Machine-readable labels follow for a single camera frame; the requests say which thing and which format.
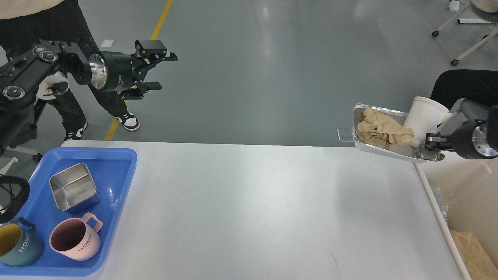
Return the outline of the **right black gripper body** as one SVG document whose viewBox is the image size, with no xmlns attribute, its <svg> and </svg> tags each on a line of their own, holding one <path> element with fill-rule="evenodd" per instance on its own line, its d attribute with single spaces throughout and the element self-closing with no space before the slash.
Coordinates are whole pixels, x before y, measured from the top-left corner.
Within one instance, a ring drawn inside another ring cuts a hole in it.
<svg viewBox="0 0 498 280">
<path fill-rule="evenodd" d="M 468 122 L 451 133 L 449 143 L 453 151 L 462 158 L 494 159 L 498 156 L 497 143 L 488 134 L 486 122 Z"/>
</svg>

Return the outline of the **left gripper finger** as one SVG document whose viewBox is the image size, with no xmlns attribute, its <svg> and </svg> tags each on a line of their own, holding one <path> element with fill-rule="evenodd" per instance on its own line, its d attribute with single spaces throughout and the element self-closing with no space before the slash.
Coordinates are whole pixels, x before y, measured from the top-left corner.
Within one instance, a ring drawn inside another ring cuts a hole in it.
<svg viewBox="0 0 498 280">
<path fill-rule="evenodd" d="M 160 40 L 136 40 L 133 55 L 133 72 L 146 72 L 164 61 L 178 61 Z"/>
<path fill-rule="evenodd" d="M 123 89 L 117 91 L 117 95 L 123 100 L 141 100 L 144 98 L 144 94 L 149 91 L 161 89 L 162 85 L 157 81 L 131 81 L 124 83 Z"/>
</svg>

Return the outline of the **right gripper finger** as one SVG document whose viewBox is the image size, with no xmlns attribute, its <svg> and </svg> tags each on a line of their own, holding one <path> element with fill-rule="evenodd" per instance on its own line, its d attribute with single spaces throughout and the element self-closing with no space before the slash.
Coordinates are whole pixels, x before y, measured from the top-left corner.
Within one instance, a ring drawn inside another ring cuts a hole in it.
<svg viewBox="0 0 498 280">
<path fill-rule="evenodd" d="M 442 135 L 439 132 L 427 133 L 425 135 L 424 147 L 428 151 L 454 151 L 450 140 L 450 135 Z"/>
</svg>

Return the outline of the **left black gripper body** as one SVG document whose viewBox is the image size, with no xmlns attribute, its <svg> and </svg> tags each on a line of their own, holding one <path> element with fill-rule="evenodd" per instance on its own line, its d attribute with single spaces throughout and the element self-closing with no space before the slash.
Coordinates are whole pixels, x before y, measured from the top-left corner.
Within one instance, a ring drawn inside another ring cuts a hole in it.
<svg viewBox="0 0 498 280">
<path fill-rule="evenodd" d="M 100 92 L 120 92 L 138 85 L 135 77 L 139 64 L 137 55 L 99 51 L 89 56 L 89 84 Z"/>
</svg>

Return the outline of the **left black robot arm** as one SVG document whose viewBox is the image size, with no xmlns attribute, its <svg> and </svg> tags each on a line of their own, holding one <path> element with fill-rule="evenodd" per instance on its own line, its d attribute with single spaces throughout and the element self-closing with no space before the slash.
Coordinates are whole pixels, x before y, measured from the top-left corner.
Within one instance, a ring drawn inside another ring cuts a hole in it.
<svg viewBox="0 0 498 280">
<path fill-rule="evenodd" d="M 159 40 L 135 41 L 135 53 L 95 51 L 87 58 L 77 43 L 35 43 L 1 67 L 1 153 L 35 139 L 37 121 L 48 100 L 68 90 L 66 75 L 101 93 L 140 100 L 159 82 L 146 82 L 149 70 L 163 61 L 178 61 Z"/>
</svg>

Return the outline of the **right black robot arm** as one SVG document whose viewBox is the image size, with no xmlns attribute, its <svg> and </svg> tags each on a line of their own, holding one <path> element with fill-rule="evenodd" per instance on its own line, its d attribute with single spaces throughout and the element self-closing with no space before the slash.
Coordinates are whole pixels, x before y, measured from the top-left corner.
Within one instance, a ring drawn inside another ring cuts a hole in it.
<svg viewBox="0 0 498 280">
<path fill-rule="evenodd" d="M 449 135 L 427 133 L 422 147 L 428 151 L 452 151 L 466 159 L 497 158 L 497 106 L 464 99 L 457 112 L 463 113 L 466 122 Z"/>
</svg>

